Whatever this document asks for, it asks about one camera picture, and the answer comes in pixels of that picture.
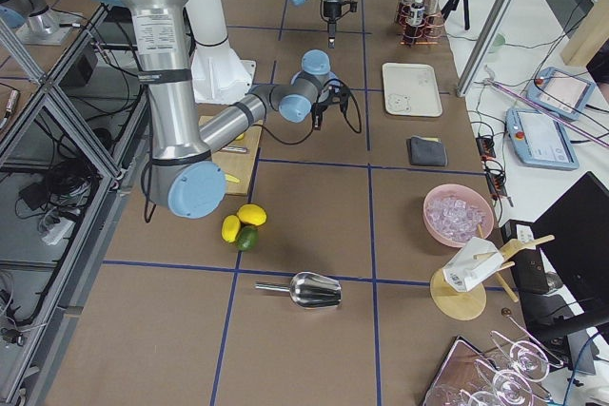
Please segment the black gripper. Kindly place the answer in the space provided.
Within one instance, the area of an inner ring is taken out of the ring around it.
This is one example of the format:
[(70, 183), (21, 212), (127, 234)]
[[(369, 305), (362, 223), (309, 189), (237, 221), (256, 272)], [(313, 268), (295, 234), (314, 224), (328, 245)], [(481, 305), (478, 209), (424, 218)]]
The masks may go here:
[(330, 89), (322, 101), (317, 101), (311, 106), (312, 128), (319, 131), (323, 125), (323, 114), (330, 106), (342, 107), (344, 97), (339, 89)]
[(328, 47), (335, 48), (337, 22), (343, 15), (344, 2), (342, 0), (323, 0), (321, 16), (327, 24)]

